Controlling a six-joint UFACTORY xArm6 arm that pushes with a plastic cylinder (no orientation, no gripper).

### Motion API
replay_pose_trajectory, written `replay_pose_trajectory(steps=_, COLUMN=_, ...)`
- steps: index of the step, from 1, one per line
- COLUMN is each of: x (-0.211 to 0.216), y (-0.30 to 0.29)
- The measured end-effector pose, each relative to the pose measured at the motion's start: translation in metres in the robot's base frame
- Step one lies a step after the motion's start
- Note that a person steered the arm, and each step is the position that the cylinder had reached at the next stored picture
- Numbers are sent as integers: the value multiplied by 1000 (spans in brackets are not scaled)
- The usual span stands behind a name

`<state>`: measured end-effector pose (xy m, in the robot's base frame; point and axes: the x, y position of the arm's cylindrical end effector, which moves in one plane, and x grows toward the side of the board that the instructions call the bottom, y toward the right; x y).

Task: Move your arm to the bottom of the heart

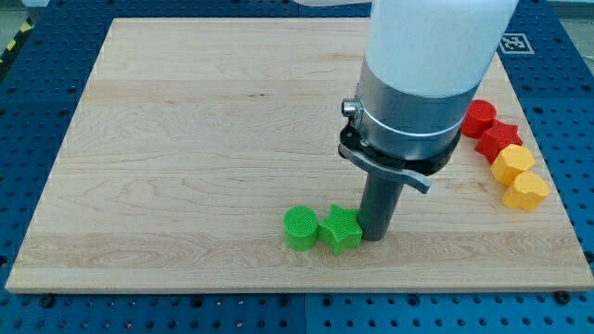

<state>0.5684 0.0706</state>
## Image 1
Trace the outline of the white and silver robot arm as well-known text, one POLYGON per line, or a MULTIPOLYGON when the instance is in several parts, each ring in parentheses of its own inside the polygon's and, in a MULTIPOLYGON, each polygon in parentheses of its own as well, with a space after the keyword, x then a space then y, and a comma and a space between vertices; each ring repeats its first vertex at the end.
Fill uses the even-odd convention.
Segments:
POLYGON ((429 190, 518 0, 376 0, 340 154, 369 190, 429 190))

